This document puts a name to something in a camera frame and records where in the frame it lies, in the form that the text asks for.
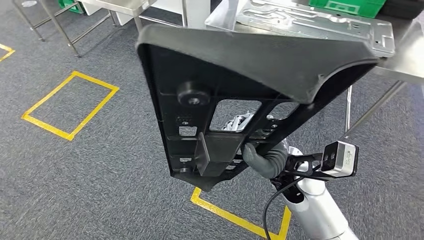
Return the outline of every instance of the metal table leg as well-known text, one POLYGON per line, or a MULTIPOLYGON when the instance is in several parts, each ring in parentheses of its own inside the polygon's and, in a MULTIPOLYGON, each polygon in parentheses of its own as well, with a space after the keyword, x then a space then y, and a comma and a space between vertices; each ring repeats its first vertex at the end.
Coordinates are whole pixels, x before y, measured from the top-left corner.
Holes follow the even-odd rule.
POLYGON ((349 135, 355 131, 355 129, 362 123, 365 122, 367 119, 369 119, 373 113, 375 113, 381 106, 386 104, 394 95, 396 95, 399 90, 401 90, 403 87, 405 87, 407 83, 404 81, 397 81, 389 90, 387 90, 384 95, 376 102, 374 105, 366 112, 364 113, 358 121, 355 122, 355 124, 344 133, 344 137, 347 139, 349 138, 349 135))
POLYGON ((12 2, 12 5, 14 6, 14 8, 19 13, 19 15, 21 16, 21 18, 26 22, 26 24, 28 24, 29 29, 31 29, 31 31, 34 31, 34 33, 37 34, 38 40, 44 42, 45 41, 44 38, 41 36, 41 34, 39 33, 39 31, 37 31, 37 28, 34 27, 34 25, 31 23, 31 21, 28 19, 28 17, 24 14, 24 12, 22 11, 22 9, 15 2, 15 0, 11 0, 11 2, 12 2))
POLYGON ((137 27, 138 32, 141 32, 143 29, 142 20, 139 16, 134 17, 135 26, 137 27))
POLYGON ((66 39, 68 46, 72 48, 72 50, 75 52, 75 57, 79 57, 80 54, 78 53, 77 49, 74 47, 74 45, 72 44, 71 40, 69 39, 68 35, 65 33, 64 29, 62 28, 62 26, 59 24, 58 20, 56 19, 55 15, 53 15, 49 8, 47 7, 45 0, 40 0, 40 3, 42 5, 42 7, 44 8, 44 10, 47 12, 47 15, 51 18, 51 21, 54 23, 54 25, 56 26, 57 30, 59 30, 59 32, 63 35, 63 37, 66 39))
POLYGON ((110 15, 110 18, 112 19, 112 22, 113 22, 113 26, 114 27, 116 27, 117 26, 117 22, 115 21, 115 17, 114 17, 114 14, 113 14, 113 12, 111 11, 111 10, 107 10, 108 12, 109 12, 109 15, 110 15))
POLYGON ((351 128, 351 103, 352 103, 352 86, 347 89, 346 98, 346 123, 344 125, 344 132, 346 133, 351 128))
POLYGON ((182 27, 187 28, 188 27, 188 20, 187 20, 187 0, 181 0, 182 3, 182 27))

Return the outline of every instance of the stainless steel table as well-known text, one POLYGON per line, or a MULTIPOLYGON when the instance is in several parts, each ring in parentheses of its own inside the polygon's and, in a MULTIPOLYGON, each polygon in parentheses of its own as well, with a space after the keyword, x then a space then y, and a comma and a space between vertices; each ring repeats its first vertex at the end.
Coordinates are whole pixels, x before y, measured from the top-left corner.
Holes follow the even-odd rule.
POLYGON ((47 13, 48 17, 44 20, 42 20, 41 22, 37 23, 37 24, 32 24, 32 22, 28 19, 28 17, 24 14, 24 12, 22 11, 21 7, 15 2, 15 0, 11 0, 13 6, 15 7, 15 9, 17 10, 17 12, 19 13, 19 15, 22 17, 22 19, 26 22, 26 24, 28 24, 29 28, 35 32, 35 34, 37 34, 38 39, 40 41, 44 42, 44 38, 41 36, 41 34, 38 32, 37 28, 39 28, 40 26, 44 25, 45 23, 48 23, 49 21, 52 21, 54 23, 54 25, 56 26, 57 30, 63 35, 63 37, 65 38, 65 40, 67 41, 67 44, 69 47, 72 48, 72 50, 75 53, 75 57, 80 57, 80 54, 78 53, 77 49, 75 48, 74 44, 76 42, 78 42, 79 40, 81 40, 84 36, 86 36, 88 33, 90 33, 91 31, 93 31, 96 27, 98 27, 100 24, 102 24, 104 21, 106 21, 109 17, 112 18, 113 21, 113 25, 116 26, 115 23, 115 19, 112 16, 111 11, 108 11, 108 14, 106 16, 104 16, 102 19, 100 19, 98 22, 96 22, 93 26, 89 27, 87 30, 85 30, 83 33, 81 33, 79 36, 77 36, 74 40, 70 40, 70 38, 68 37, 68 35, 66 34, 66 32, 64 31, 64 29, 62 28, 61 24, 58 22, 58 20, 56 19, 57 16, 63 14, 64 12, 66 12, 67 10, 78 6, 79 9, 81 9, 81 5, 78 1, 74 1, 73 4, 68 5, 67 7, 65 7, 64 9, 61 9, 60 11, 56 12, 56 13, 52 13, 50 11, 50 9, 48 8, 46 2, 46 0, 39 0, 39 2, 41 3, 43 9, 45 10, 45 12, 47 13))
MULTIPOLYGON (((170 22, 166 22, 159 19, 141 15, 142 12, 144 12, 147 8, 149 8, 152 4, 154 4, 156 0, 77 0, 77 1, 81 3, 97 6, 103 9, 107 9, 109 11, 130 15, 134 18, 135 25, 139 32, 143 28, 143 25, 140 19, 146 19, 152 22, 165 24, 172 27, 180 27, 170 22)), ((187 26, 186 0, 179 0, 179 1, 181 1, 181 4, 182 4, 182 19, 183 19, 182 26, 186 27, 187 26)))
MULTIPOLYGON (((226 1, 223 0, 207 18, 207 25, 221 30, 233 28, 235 32, 240 33, 276 34, 268 30, 236 23, 235 8, 237 8, 237 4, 234 5, 234 2, 238 1, 230 2, 232 5, 226 1)), ((285 1, 308 5, 307 0, 285 1)), ((398 81, 352 127, 350 127, 352 87, 349 88, 346 103, 345 138, 348 138, 361 123, 369 119, 375 111, 387 103, 407 83, 424 84, 424 34, 421 23, 417 20, 410 21, 383 15, 378 15, 376 18, 391 22, 396 53, 393 57, 382 58, 380 63, 371 72, 391 79, 397 79, 398 81)))

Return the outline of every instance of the metal part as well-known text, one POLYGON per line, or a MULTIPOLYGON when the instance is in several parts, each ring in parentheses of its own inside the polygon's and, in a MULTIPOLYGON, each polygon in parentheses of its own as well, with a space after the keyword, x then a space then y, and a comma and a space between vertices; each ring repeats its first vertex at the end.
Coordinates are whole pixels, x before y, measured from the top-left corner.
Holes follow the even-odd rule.
POLYGON ((37 28, 41 27, 42 25, 48 23, 49 21, 52 21, 54 23, 54 25, 56 26, 57 30, 62 34, 62 36, 65 38, 65 40, 67 41, 67 45, 69 47, 72 48, 72 50, 74 51, 74 55, 76 57, 79 57, 80 54, 78 53, 77 49, 75 48, 74 44, 76 42, 78 42, 80 39, 82 39, 84 36, 86 36, 88 33, 90 33, 93 29, 95 29, 96 27, 98 27, 101 23, 103 23, 104 21, 106 21, 109 17, 112 17, 112 22, 113 25, 116 25, 115 19, 112 16, 112 13, 109 11, 109 14, 105 17, 103 17, 100 21, 98 21, 96 24, 94 24, 93 26, 91 26, 89 29, 85 30, 82 34, 80 34, 79 36, 77 36, 74 40, 70 40, 68 35, 66 34, 66 32, 64 31, 64 29, 62 28, 62 26, 60 25, 60 23, 58 22, 58 20, 56 19, 57 16, 65 13, 66 11, 68 11, 69 9, 77 6, 79 7, 79 9, 82 9, 80 2, 79 1, 74 1, 74 3, 66 6, 65 8, 57 11, 56 13, 52 13, 49 10, 49 7, 47 6, 45 0, 39 0, 39 2, 41 3, 42 8, 45 10, 45 12, 48 15, 48 18, 42 20, 41 22, 33 25, 31 23, 31 21, 27 18, 27 16, 24 14, 24 12, 21 10, 21 8, 16 4, 15 0, 11 0, 13 6, 15 7, 15 9, 17 10, 17 12, 19 13, 19 15, 23 18, 23 20, 30 26, 30 29, 32 31, 34 31, 37 36, 38 39, 44 42, 43 37, 41 36, 41 34, 37 31, 37 28))
POLYGON ((113 12, 136 17, 149 8, 156 0, 79 0, 113 12))
MULTIPOLYGON (((59 15, 63 14, 64 12, 68 11, 70 8, 75 7, 76 5, 78 5, 78 3, 77 3, 77 2, 74 2, 73 4, 70 4, 70 5, 66 6, 65 8, 63 8, 63 9, 59 10, 58 12, 56 12, 56 13, 54 14, 54 16, 55 16, 55 17, 57 17, 57 16, 59 16, 59 15)), ((35 25, 34 25, 34 28, 38 28, 38 27, 40 27, 40 26, 44 25, 45 23, 50 22, 51 20, 52 20, 52 19, 51 19, 50 17, 47 17, 47 18, 45 18, 44 20, 42 20, 41 22, 39 22, 39 23, 35 24, 35 25)))
POLYGON ((187 0, 181 0, 181 4, 182 4, 182 14, 181 14, 182 27, 183 28, 187 28, 187 26, 188 26, 188 20, 187 20, 187 0))
POLYGON ((28 17, 25 15, 24 11, 22 11, 22 9, 19 7, 19 5, 15 2, 15 0, 11 0, 12 5, 14 6, 14 8, 17 10, 18 14, 20 15, 20 17, 25 21, 25 23, 29 26, 29 29, 31 29, 31 31, 34 31, 35 34, 37 34, 38 36, 38 40, 40 41, 45 41, 44 38, 41 36, 41 34, 37 31, 37 27, 35 27, 31 21, 28 19, 28 17))
POLYGON ((64 29, 62 28, 62 26, 56 20, 55 15, 50 12, 49 7, 45 3, 45 0, 40 0, 40 3, 42 5, 42 7, 44 8, 44 10, 46 11, 47 15, 50 17, 51 21, 56 26, 57 30, 63 35, 63 37, 67 41, 68 46, 70 46, 72 48, 72 50, 75 52, 75 57, 79 57, 80 54, 78 53, 78 51, 75 48, 75 46, 72 44, 71 40, 69 39, 68 35, 65 33, 64 29))
MULTIPOLYGON (((309 0, 284 0, 307 6, 309 0)), ((225 5, 224 0, 207 18, 205 24, 218 29, 225 29, 239 33, 249 34, 275 34, 269 30, 236 23, 232 29, 227 27, 231 21, 232 7, 225 5)), ((424 33, 422 24, 417 20, 405 20, 391 16, 377 15, 376 19, 390 22, 393 28, 396 54, 390 58, 380 59, 378 65, 371 73, 378 74, 389 79, 400 79, 404 82, 424 84, 424 33)))
POLYGON ((224 31, 234 31, 239 0, 222 0, 209 15, 204 24, 224 31))
POLYGON ((109 13, 106 16, 104 16, 102 19, 100 19, 94 25, 92 25, 87 30, 85 30, 83 33, 81 33, 79 36, 77 36, 74 40, 72 40, 72 44, 75 44, 76 42, 81 40, 85 35, 89 34, 91 31, 93 31, 95 28, 97 28, 100 24, 102 24, 104 21, 106 21, 111 16, 112 16, 112 13, 109 11, 109 13))
POLYGON ((148 21, 151 21, 151 22, 155 22, 155 23, 158 23, 158 24, 163 24, 163 25, 166 25, 166 26, 174 27, 174 28, 181 28, 180 25, 177 25, 177 24, 174 24, 174 23, 171 23, 171 22, 167 22, 167 21, 164 21, 164 20, 160 20, 160 19, 157 19, 157 18, 149 17, 149 16, 140 15, 139 18, 144 19, 144 20, 148 20, 148 21))
MULTIPOLYGON (((302 164, 299 171, 308 169, 307 164, 302 164)), ((358 239, 349 227, 343 213, 330 195, 323 181, 305 178, 299 181, 293 190, 284 192, 285 205, 296 217, 303 231, 314 240, 355 240, 358 239), (291 201, 288 194, 299 194, 303 198, 300 202, 291 201)))
POLYGON ((111 10, 107 10, 107 12, 110 14, 110 18, 112 19, 113 26, 117 26, 117 22, 115 21, 114 13, 111 10))
POLYGON ((355 131, 355 129, 363 122, 368 120, 381 106, 386 104, 391 98, 393 98, 394 95, 396 95, 397 92, 399 92, 403 87, 406 86, 406 82, 404 81, 397 81, 389 90, 387 90, 383 96, 376 102, 372 107, 364 113, 358 121, 355 122, 355 124, 344 133, 344 137, 347 139, 349 138, 350 134, 355 131))
POLYGON ((351 128, 351 103, 352 103, 352 86, 347 89, 346 97, 346 122, 344 124, 344 132, 351 128))
POLYGON ((392 24, 291 1, 248 0, 237 22, 293 37, 358 41, 377 57, 395 54, 392 24))

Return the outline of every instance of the yellow tape rectangle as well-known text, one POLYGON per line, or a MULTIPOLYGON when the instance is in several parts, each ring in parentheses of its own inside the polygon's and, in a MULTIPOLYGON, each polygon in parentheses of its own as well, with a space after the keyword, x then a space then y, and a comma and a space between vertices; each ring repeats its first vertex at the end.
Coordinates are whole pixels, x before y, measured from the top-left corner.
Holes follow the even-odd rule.
POLYGON ((40 101, 38 101, 34 106, 30 107, 26 112, 23 113, 22 119, 33 123, 37 126, 39 126, 42 129, 45 129, 51 133, 54 133, 64 139, 67 139, 71 141, 74 139, 75 135, 96 115, 96 113, 112 98, 112 96, 119 90, 119 87, 111 85, 109 83, 106 83, 104 81, 101 81, 99 79, 93 78, 91 76, 82 74, 77 71, 73 71, 69 77, 67 77, 61 84, 59 84, 56 88, 54 88, 49 94, 47 94, 45 97, 43 97, 40 101), (82 122, 76 126, 76 128, 71 132, 67 133, 64 132, 48 123, 45 123, 39 119, 36 119, 35 117, 30 116, 30 114, 38 108, 41 104, 43 104, 45 101, 47 101, 49 98, 51 98, 55 93, 57 93, 61 88, 63 88, 67 83, 69 83, 74 77, 80 77, 84 80, 90 81, 92 83, 98 84, 102 87, 110 89, 110 93, 94 108, 93 111, 91 111, 87 117, 85 117, 82 122))
MULTIPOLYGON (((224 219, 226 219, 226 220, 228 220, 228 221, 230 221, 230 222, 232 222, 232 223, 234 223, 234 224, 236 224, 236 225, 238 225, 238 226, 240 226, 244 229, 247 229, 247 230, 251 231, 252 233, 255 233, 255 234, 257 234, 257 235, 259 235, 263 238, 267 238, 267 236, 265 235, 265 230, 262 227, 257 226, 255 224, 239 217, 239 216, 236 216, 236 215, 234 215, 234 214, 232 214, 232 213, 230 213, 230 212, 228 212, 224 209, 221 209, 221 208, 213 205, 210 202, 207 202, 207 201, 201 199, 200 198, 201 192, 202 192, 202 190, 198 187, 196 187, 194 189, 193 194, 191 195, 191 199, 190 199, 194 204, 196 204, 196 205, 198 205, 198 206, 200 206, 200 207, 202 207, 202 208, 204 208, 204 209, 206 209, 206 210, 208 210, 208 211, 210 211, 210 212, 212 212, 212 213, 214 213, 214 214, 216 214, 216 215, 218 215, 218 216, 220 216, 220 217, 222 217, 222 218, 224 218, 224 219)), ((281 227, 280 227, 278 234, 275 234, 275 233, 272 233, 272 232, 269 233, 269 236, 271 237, 272 240, 285 240, 286 239, 287 231, 289 230, 291 216, 292 216, 292 213, 290 212, 290 210, 286 206, 284 208, 284 214, 282 216, 281 227)))
POLYGON ((15 50, 13 50, 12 48, 5 46, 3 44, 0 44, 0 49, 7 51, 6 55, 0 57, 0 62, 5 60, 7 57, 9 57, 10 55, 12 55, 15 52, 15 50))

